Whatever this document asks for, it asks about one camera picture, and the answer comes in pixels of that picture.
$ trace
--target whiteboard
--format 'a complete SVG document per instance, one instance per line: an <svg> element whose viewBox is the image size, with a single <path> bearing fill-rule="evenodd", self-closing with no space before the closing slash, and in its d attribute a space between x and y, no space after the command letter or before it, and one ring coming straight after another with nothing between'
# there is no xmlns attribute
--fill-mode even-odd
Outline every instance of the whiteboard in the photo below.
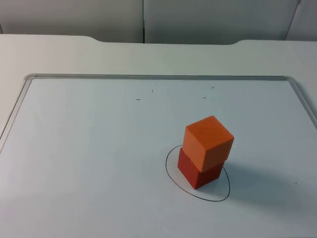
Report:
<svg viewBox="0 0 317 238"><path fill-rule="evenodd" d="M316 237L317 130L290 82L186 79L29 82L0 153L0 237ZM165 168L210 115L235 136L222 202ZM226 189L222 171L191 192Z"/></svg>

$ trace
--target drawn circle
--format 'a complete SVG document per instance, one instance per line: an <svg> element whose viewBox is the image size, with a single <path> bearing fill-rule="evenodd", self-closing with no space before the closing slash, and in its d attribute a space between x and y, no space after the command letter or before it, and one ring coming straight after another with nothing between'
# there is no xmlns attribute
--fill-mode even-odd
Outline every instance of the drawn circle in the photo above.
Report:
<svg viewBox="0 0 317 238"><path fill-rule="evenodd" d="M165 168L170 179L186 193L210 202L222 202L230 195L230 180L226 169L223 167L220 177L198 189L193 189L177 167L179 150L182 145L175 146L168 153Z"/></svg>

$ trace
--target cube face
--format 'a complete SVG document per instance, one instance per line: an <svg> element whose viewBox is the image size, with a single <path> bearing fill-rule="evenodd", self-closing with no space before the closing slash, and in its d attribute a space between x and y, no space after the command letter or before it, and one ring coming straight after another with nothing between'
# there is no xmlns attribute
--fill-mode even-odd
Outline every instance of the cube face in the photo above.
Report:
<svg viewBox="0 0 317 238"><path fill-rule="evenodd" d="M233 140L233 135L211 116L186 127L183 150L204 172L228 158Z"/></svg>
<svg viewBox="0 0 317 238"><path fill-rule="evenodd" d="M223 162L205 172L200 172L196 166L193 164L191 159L184 153L181 148L179 151L179 158L177 167L185 176L187 181L193 187L193 189L197 189L217 178L219 178Z"/></svg>

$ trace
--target foam block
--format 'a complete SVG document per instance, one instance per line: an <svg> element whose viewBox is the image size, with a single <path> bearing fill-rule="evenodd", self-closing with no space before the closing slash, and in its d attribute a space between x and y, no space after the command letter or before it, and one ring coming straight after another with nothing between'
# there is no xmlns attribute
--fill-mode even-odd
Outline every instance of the foam block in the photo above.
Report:
<svg viewBox="0 0 317 238"><path fill-rule="evenodd" d="M223 164L224 164L224 162L222 162L219 165L216 165L215 167L201 173L196 168L196 166L193 164L191 159L184 153L183 149L181 148L179 151L177 167L182 172L182 174L185 176L185 178L190 183L190 185L194 189L197 189L197 188L219 178Z"/></svg>
<svg viewBox="0 0 317 238"><path fill-rule="evenodd" d="M186 126L183 150L200 172L227 160L233 135L211 116Z"/></svg>

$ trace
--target whiteboard frame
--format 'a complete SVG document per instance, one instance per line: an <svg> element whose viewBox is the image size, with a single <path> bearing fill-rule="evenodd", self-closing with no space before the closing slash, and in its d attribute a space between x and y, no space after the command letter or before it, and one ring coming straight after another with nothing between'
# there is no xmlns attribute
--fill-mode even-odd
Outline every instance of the whiteboard frame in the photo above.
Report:
<svg viewBox="0 0 317 238"><path fill-rule="evenodd" d="M9 115L9 118L0 135L0 153L5 144L6 138L10 133L14 120L19 112L24 97L33 81L33 79L139 79L139 80L250 80L250 81L287 81L292 86L295 94L303 105L305 111L317 129L317 119L305 100L302 92L297 86L294 78L289 76L203 76L203 75L102 75L102 74L29 74L24 78L24 84L21 92L15 102L15 105Z"/></svg>

